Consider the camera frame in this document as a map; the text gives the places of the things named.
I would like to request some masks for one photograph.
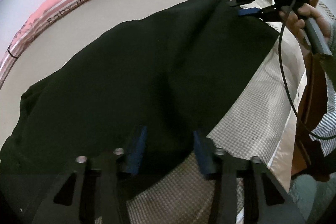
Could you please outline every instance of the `sleeve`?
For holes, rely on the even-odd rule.
[[[331,27],[331,35],[328,41],[328,46],[333,56],[335,56],[336,58],[336,20],[330,23],[330,27]]]
[[[332,85],[336,87],[336,21],[331,23],[331,35],[328,41],[328,46],[333,54],[333,57],[320,59],[320,64],[325,71],[326,75],[332,82]]]

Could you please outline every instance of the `black plastic mount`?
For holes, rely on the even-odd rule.
[[[255,0],[232,0],[228,2],[231,7],[245,5]],[[238,10],[238,16],[254,16],[262,19],[263,21],[282,21],[279,11],[283,6],[290,6],[293,0],[274,0],[274,5],[269,7],[258,9],[249,8]],[[302,7],[303,4],[310,3],[310,0],[296,0],[293,6],[293,11],[297,13],[297,10]],[[313,18],[306,18],[299,16],[300,19],[305,21],[305,32],[307,37],[307,44],[311,45],[312,53],[319,54],[322,58],[332,56],[332,53],[325,42],[325,38]]]
[[[200,136],[200,131],[194,132],[200,172],[216,181],[209,224],[236,223],[237,178],[244,182],[244,224],[305,223],[291,197],[259,157],[235,158],[216,148],[211,139]]]
[[[138,173],[146,138],[147,127],[137,126],[125,148],[68,161],[32,224],[91,224],[99,217],[104,224],[130,224],[118,182]]]

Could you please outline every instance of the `metal screw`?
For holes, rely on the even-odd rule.
[[[215,154],[216,155],[225,155],[225,151],[221,148],[216,148]]]
[[[260,164],[262,163],[261,159],[258,156],[254,156],[251,158],[251,161],[255,164]]]
[[[80,164],[83,164],[87,161],[87,157],[86,156],[78,156],[76,158],[76,162],[80,163]]]
[[[116,155],[123,155],[124,150],[123,150],[123,148],[116,148],[113,153],[116,154]]]

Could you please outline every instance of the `gray sleeve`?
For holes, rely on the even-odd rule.
[[[333,54],[333,56],[336,56],[336,20],[330,23],[331,27],[331,35],[330,39],[328,41],[328,46]]]
[[[299,208],[307,224],[315,224],[327,210],[336,194],[336,178],[328,182],[317,182],[312,176],[297,177],[289,195]]]

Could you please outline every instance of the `gray handle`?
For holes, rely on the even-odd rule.
[[[332,56],[332,53],[326,44],[326,40],[316,22],[313,18],[306,18],[305,32],[311,44],[311,51],[313,54],[321,54],[323,56]]]

